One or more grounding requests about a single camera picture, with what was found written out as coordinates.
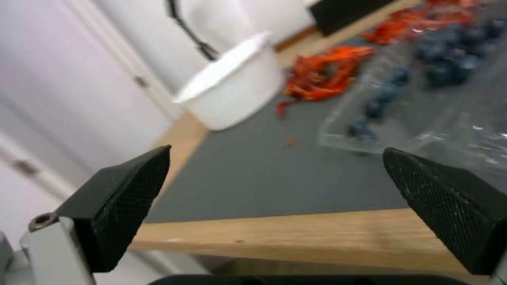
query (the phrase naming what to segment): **plastic container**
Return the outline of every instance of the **plastic container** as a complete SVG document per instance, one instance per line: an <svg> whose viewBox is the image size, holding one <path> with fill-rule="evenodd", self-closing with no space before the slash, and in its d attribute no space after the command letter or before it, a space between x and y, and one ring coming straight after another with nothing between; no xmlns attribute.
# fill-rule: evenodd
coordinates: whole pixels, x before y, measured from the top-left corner
<svg viewBox="0 0 507 285"><path fill-rule="evenodd" d="M267 104L285 81L269 33L258 34L223 54L179 92L181 103L212 130L229 128Z"/></svg>
<svg viewBox="0 0 507 285"><path fill-rule="evenodd" d="M495 13L507 12L503 7L504 2L489 6L487 10L494 10ZM487 17L489 13L481 11L480 21ZM504 35L498 40L498 50L505 48L505 38ZM490 54L465 83L436 88L428 84L425 74L427 68L421 67L420 61L414 59L414 43L397 41L382 48L379 54L365 65L357 83L321 124L318 132L320 144L380 154L386 147L416 152L432 141L443 139L442 126L451 123L451 114L456 112L457 106L462 106L463 102L468 100L467 94L475 87L475 77L481 77L484 71L488 70L490 64L487 62L494 62L499 51ZM368 121L373 135L366 138L351 137L348 134L348 126L364 119L365 104L378 96L395 67L410 70L409 83L400 87L400 96L386 107L381 120Z"/></svg>
<svg viewBox="0 0 507 285"><path fill-rule="evenodd" d="M439 119L439 125L419 138L417 146L438 143L459 155L468 168L507 170L507 37L488 68L474 78L463 101Z"/></svg>

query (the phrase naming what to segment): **white plastic container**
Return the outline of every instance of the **white plastic container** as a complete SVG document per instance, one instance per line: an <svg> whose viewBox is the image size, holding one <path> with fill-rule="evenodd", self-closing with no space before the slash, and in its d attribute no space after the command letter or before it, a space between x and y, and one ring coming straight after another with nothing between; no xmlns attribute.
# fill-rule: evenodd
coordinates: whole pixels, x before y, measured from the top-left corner
<svg viewBox="0 0 507 285"><path fill-rule="evenodd" d="M267 104L285 81L268 32L240 43L193 77L174 100L203 124L222 130Z"/></svg>

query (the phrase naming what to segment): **black gripper pad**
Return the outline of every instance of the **black gripper pad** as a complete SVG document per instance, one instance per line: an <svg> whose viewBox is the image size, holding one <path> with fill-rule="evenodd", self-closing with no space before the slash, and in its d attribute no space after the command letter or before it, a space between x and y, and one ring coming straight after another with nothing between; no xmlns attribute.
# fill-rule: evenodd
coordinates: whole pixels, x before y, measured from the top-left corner
<svg viewBox="0 0 507 285"><path fill-rule="evenodd" d="M56 213L74 221L92 272L109 272L148 214L169 170L170 146L99 170Z"/></svg>
<svg viewBox="0 0 507 285"><path fill-rule="evenodd" d="M397 149L384 166L409 206L472 274L491 274L507 243L507 197L473 173Z"/></svg>

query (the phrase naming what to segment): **gray table surface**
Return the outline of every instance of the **gray table surface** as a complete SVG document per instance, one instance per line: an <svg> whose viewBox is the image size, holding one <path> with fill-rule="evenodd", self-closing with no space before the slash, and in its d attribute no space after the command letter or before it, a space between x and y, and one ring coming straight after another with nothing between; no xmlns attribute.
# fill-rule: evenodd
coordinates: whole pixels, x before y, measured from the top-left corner
<svg viewBox="0 0 507 285"><path fill-rule="evenodd" d="M359 37L347 44L364 44ZM406 207L380 155L324 147L317 132L344 96L292 105L278 95L246 121L211 132L170 184L146 222L303 215ZM286 140L296 138L293 147ZM480 175L496 187L504 176Z"/></svg>

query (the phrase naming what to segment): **black object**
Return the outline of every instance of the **black object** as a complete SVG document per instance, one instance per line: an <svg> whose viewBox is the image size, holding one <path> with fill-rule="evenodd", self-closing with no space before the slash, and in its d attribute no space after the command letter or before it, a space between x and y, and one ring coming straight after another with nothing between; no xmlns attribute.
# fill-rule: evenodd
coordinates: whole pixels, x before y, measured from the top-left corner
<svg viewBox="0 0 507 285"><path fill-rule="evenodd" d="M433 275L308 275L308 276L211 276L177 275L150 285L465 285Z"/></svg>
<svg viewBox="0 0 507 285"><path fill-rule="evenodd" d="M328 36L393 0L321 0L310 7L318 29Z"/></svg>
<svg viewBox="0 0 507 285"><path fill-rule="evenodd" d="M383 160L409 206L463 266L491 274L507 244L507 196L465 169L397 149Z"/></svg>
<svg viewBox="0 0 507 285"><path fill-rule="evenodd" d="M99 170L56 210L74 221L92 272L111 271L127 250L167 176L169 150Z"/></svg>
<svg viewBox="0 0 507 285"><path fill-rule="evenodd" d="M176 23L188 34L188 36L197 44L197 49L202 53L202 55L210 61L215 61L219 53L211 47L209 44L201 41L183 22L178 12L178 3L177 0L167 0L167 8L169 17L173 18Z"/></svg>

